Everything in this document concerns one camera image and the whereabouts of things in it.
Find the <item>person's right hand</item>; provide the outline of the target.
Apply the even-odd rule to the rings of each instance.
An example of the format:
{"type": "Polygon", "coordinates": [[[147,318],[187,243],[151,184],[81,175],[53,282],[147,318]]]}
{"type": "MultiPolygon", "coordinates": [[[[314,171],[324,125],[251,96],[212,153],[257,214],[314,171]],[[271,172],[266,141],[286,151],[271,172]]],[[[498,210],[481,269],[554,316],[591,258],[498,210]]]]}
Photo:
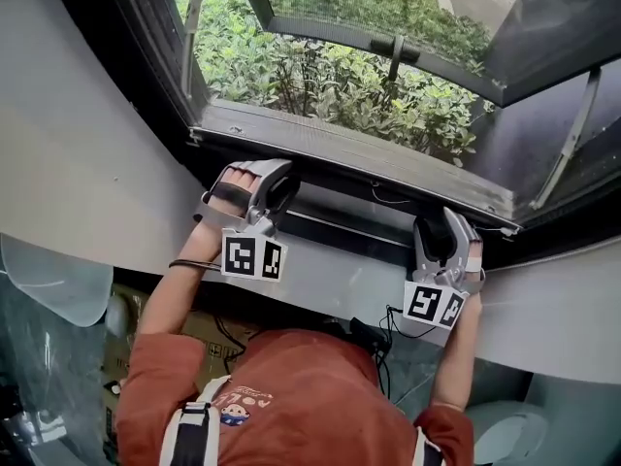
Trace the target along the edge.
{"type": "Polygon", "coordinates": [[[465,270],[467,273],[478,273],[482,269],[483,243],[481,240],[470,242],[465,270]]]}

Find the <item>person's left hand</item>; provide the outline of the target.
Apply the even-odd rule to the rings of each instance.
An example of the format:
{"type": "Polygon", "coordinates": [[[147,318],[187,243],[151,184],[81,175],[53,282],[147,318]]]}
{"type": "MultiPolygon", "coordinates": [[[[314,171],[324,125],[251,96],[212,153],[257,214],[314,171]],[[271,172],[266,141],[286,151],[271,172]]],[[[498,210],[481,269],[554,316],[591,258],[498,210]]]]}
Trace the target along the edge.
{"type": "MultiPolygon", "coordinates": [[[[256,180],[253,174],[233,168],[228,168],[225,171],[221,181],[249,192],[253,192],[256,186],[258,186],[258,180],[256,180]]],[[[246,209],[246,206],[240,207],[229,200],[217,196],[211,197],[209,206],[231,216],[243,216],[246,209]]]]}

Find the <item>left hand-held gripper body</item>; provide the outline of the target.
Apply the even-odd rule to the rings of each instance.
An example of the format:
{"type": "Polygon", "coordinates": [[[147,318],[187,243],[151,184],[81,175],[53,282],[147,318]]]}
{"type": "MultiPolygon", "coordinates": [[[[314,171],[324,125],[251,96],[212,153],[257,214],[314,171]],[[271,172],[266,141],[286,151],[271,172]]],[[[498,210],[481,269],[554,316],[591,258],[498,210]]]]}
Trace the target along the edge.
{"type": "MultiPolygon", "coordinates": [[[[227,165],[251,173],[253,161],[237,161],[227,165]]],[[[210,190],[201,197],[201,220],[222,231],[220,272],[225,277],[280,281],[287,246],[275,239],[277,223],[266,213],[251,209],[252,192],[223,183],[219,176],[210,190]],[[243,216],[231,216],[209,206],[212,196],[246,206],[243,216]]]]}

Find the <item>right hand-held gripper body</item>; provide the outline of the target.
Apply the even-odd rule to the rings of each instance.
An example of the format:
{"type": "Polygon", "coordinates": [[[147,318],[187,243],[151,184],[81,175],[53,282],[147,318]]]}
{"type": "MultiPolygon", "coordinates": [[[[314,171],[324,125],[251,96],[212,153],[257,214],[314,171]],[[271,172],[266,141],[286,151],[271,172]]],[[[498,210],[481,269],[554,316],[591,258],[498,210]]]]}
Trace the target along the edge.
{"type": "Polygon", "coordinates": [[[414,271],[405,281],[403,317],[440,329],[452,329],[466,301],[482,289],[485,272],[463,268],[442,269],[437,273],[414,271]]]}

